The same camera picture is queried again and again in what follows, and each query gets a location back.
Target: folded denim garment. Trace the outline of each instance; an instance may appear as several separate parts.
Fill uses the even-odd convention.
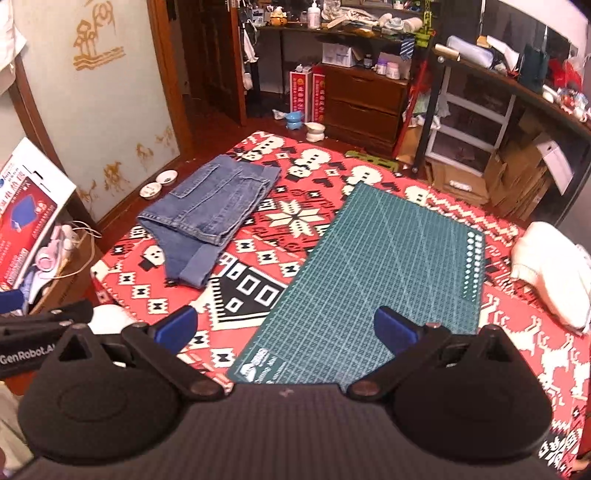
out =
[[[168,280],[202,288],[281,169],[220,155],[138,215],[164,253]]]

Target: red patterned tablecloth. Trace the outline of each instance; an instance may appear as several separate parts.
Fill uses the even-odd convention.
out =
[[[540,459],[563,475],[579,447],[589,384],[589,338],[575,337],[544,310],[535,293],[509,277],[517,226],[356,158],[255,132],[228,154],[281,167],[282,177],[222,254],[203,291],[164,285],[164,257],[133,227],[94,267],[101,302],[116,301],[153,324],[183,305],[199,312],[199,331],[180,358],[230,387],[227,368],[297,274],[359,182],[418,203],[486,234],[486,283],[480,325],[502,326],[550,396],[553,428]]]

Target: wooden door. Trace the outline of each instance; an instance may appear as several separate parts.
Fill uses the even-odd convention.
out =
[[[246,122],[237,0],[178,0],[191,96]]]

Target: green cutting mat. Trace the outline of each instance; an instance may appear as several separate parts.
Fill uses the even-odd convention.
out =
[[[484,250],[477,230],[358,184],[229,376],[346,388],[392,358],[374,334],[381,305],[475,333]]]

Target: frosted glass panel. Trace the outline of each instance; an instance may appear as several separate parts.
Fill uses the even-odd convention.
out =
[[[0,95],[0,168],[25,136],[21,121],[7,93]]]
[[[35,102],[100,219],[178,156],[145,0],[13,0]]]

